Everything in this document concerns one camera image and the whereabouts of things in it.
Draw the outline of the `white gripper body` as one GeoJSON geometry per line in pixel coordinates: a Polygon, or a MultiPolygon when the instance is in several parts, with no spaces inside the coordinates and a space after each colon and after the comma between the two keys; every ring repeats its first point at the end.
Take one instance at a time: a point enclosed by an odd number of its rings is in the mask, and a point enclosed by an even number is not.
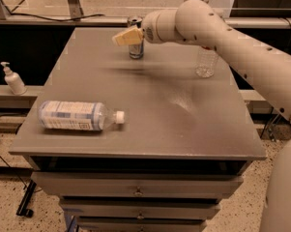
{"type": "Polygon", "coordinates": [[[147,14],[141,26],[145,40],[151,44],[175,42],[175,14],[175,10],[159,10],[147,14]]]}

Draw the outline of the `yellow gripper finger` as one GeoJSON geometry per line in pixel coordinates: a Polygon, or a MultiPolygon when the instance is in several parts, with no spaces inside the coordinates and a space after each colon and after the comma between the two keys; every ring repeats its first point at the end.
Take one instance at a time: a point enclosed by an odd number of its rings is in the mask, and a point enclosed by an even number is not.
{"type": "Polygon", "coordinates": [[[144,36],[137,26],[128,27],[112,37],[112,41],[118,45],[134,45],[141,44],[144,36]]]}

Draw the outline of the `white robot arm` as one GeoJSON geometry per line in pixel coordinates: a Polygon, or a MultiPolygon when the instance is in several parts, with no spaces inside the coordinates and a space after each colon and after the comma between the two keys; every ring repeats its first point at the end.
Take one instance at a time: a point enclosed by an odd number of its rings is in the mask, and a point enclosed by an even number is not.
{"type": "MultiPolygon", "coordinates": [[[[228,25],[209,4],[188,0],[158,10],[112,38],[117,45],[190,44],[214,51],[291,124],[291,55],[228,25]]],[[[291,139],[276,155],[259,232],[291,232],[291,139]]]]}

